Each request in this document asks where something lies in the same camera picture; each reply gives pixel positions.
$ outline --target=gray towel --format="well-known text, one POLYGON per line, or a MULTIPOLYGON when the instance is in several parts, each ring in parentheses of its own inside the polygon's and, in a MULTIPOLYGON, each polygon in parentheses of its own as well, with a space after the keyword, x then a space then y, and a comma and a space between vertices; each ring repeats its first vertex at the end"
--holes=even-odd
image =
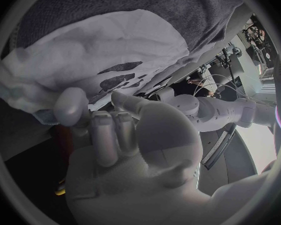
POLYGON ((241 0, 39 0, 23 17, 12 41, 28 47, 43 36, 68 24, 116 11, 143 9, 169 22, 185 39, 190 55, 157 74, 148 90, 170 73, 195 62, 225 37, 227 23, 241 0))

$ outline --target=white cloth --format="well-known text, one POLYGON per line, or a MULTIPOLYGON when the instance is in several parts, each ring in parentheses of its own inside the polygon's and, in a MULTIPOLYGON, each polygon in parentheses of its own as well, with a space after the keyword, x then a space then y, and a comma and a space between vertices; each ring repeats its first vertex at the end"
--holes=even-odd
POLYGON ((115 88, 132 95, 188 54, 179 32, 150 11, 98 15, 14 49, 0 64, 0 98, 35 113, 52 109, 66 88, 79 87, 97 110, 115 88))

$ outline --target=white robotic hand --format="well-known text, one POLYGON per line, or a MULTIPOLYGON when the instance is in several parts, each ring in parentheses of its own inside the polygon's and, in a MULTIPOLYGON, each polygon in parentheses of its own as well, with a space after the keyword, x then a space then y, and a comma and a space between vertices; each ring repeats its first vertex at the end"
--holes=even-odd
POLYGON ((219 224, 266 179, 267 174, 246 178, 210 198, 196 189, 202 144, 181 111, 114 92, 113 104, 125 111, 98 111, 90 117, 85 93, 68 89, 54 112, 60 122, 75 125, 65 189, 79 224, 219 224), (76 101, 67 106, 69 96, 76 101), (135 130, 130 114, 139 119, 135 130))

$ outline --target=person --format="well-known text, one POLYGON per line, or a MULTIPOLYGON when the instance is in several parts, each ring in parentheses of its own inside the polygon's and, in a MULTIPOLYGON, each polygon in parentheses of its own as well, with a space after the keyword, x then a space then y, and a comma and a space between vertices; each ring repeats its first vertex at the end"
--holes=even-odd
POLYGON ((212 98, 217 96, 217 94, 214 93, 213 91, 210 91, 205 87, 202 87, 203 83, 200 81, 201 79, 199 78, 191 79, 188 76, 185 80, 178 83, 173 83, 169 87, 174 90, 175 96, 181 94, 188 94, 195 97, 212 97, 212 98))

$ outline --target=robotic hand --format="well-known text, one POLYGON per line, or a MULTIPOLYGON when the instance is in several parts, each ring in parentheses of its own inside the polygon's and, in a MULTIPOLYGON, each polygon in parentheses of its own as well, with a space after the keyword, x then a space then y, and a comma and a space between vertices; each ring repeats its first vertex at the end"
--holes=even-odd
POLYGON ((266 172, 212 197, 200 192, 194 173, 201 139, 183 112, 116 91, 111 99, 122 111, 90 115, 84 91, 68 88, 54 108, 60 123, 72 126, 65 189, 79 224, 219 224, 264 183, 266 172), (136 128, 131 115, 139 119, 136 128))

